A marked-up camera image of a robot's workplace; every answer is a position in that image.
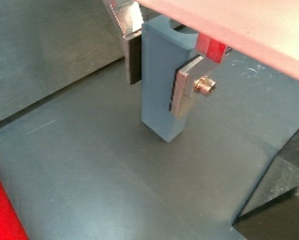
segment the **metal enclosure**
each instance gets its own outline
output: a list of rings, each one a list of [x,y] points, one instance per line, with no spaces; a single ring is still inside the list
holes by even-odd
[[[244,239],[231,223],[299,128],[299,82],[236,51],[211,77],[170,143],[140,122],[123,61],[0,128],[0,179],[29,239]]]
[[[102,0],[0,1],[0,120],[120,57]]]

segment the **metal bracket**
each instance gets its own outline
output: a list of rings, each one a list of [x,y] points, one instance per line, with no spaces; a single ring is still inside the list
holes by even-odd
[[[196,93],[206,97],[212,93],[215,82],[208,73],[222,62],[227,46],[200,33],[195,50],[204,56],[191,59],[175,74],[170,111],[176,118],[192,108]]]
[[[119,31],[126,55],[130,84],[142,80],[142,24],[144,22],[139,4],[131,0],[103,0]]]
[[[180,118],[192,108],[196,92],[206,96],[212,92],[215,82],[207,75],[216,66],[218,64],[207,57],[198,56],[178,70],[170,105],[170,111],[176,118]]]

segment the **gray metal surface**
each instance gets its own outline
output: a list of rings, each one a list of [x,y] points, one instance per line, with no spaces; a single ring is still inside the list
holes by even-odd
[[[270,164],[234,228],[249,240],[299,240],[299,129]]]
[[[184,129],[187,114],[170,112],[176,69],[196,55],[196,34],[176,32],[170,18],[159,16],[143,24],[142,120],[166,142]]]
[[[143,14],[139,4],[132,0],[103,0],[119,37],[135,33],[142,29]]]
[[[0,1],[0,120],[120,57],[102,0]]]
[[[299,82],[232,51],[164,143],[124,76],[119,62],[0,128],[0,179],[29,239],[244,239],[231,222],[299,128]]]

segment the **red object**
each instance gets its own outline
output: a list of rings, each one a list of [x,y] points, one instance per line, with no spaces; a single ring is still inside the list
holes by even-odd
[[[207,35],[199,33],[196,39],[195,49],[198,52],[206,55],[215,63],[220,63],[226,53],[227,46],[208,37]]]
[[[21,222],[13,211],[0,183],[0,240],[28,240]]]

